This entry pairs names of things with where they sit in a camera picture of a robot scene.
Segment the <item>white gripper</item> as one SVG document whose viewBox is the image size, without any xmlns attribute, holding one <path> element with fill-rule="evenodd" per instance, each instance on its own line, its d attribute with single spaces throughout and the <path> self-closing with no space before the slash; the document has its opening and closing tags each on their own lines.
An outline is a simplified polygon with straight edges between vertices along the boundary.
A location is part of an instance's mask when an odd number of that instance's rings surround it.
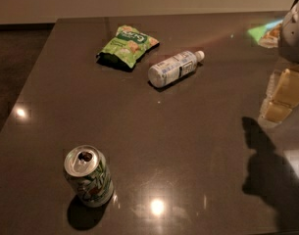
<svg viewBox="0 0 299 235">
<path fill-rule="evenodd" d="M 299 64 L 299 0 L 294 1 L 282 21 L 278 52 L 289 62 Z M 266 94 L 270 101 L 263 101 L 258 123 L 264 128 L 274 128 L 299 104 L 299 65 L 274 70 Z"/>
</svg>

